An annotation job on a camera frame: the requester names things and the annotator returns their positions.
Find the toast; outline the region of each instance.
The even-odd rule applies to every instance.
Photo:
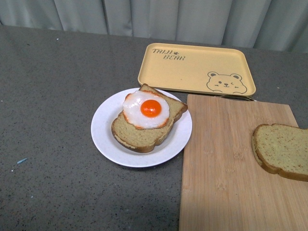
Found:
[[[261,124],[252,136],[258,164],[267,172],[308,181],[308,129]]]
[[[149,87],[147,84],[143,84],[139,90],[154,92],[166,100],[169,105],[169,119],[167,124],[161,128],[136,129],[125,120],[122,111],[112,122],[111,132],[114,138],[124,147],[138,153],[148,153],[166,139],[173,124],[181,118],[188,107],[187,104],[170,98],[154,88]]]

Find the yellow tray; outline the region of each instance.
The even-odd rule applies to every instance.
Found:
[[[138,75],[142,85],[184,92],[252,96],[256,87],[246,58],[235,49],[150,44]]]

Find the bear illustration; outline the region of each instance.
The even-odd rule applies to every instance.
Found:
[[[209,72],[207,74],[210,79],[207,82],[207,87],[216,92],[227,94],[247,92],[247,87],[242,83],[242,77],[238,74],[220,75],[217,72]]]

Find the egg yolk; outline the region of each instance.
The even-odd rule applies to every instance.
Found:
[[[141,113],[146,117],[156,117],[162,111],[162,106],[156,100],[147,100],[141,104]]]

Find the toy fried egg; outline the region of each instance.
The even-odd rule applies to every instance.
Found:
[[[137,129],[161,128],[169,119],[169,105],[158,94],[138,90],[126,96],[123,115]]]

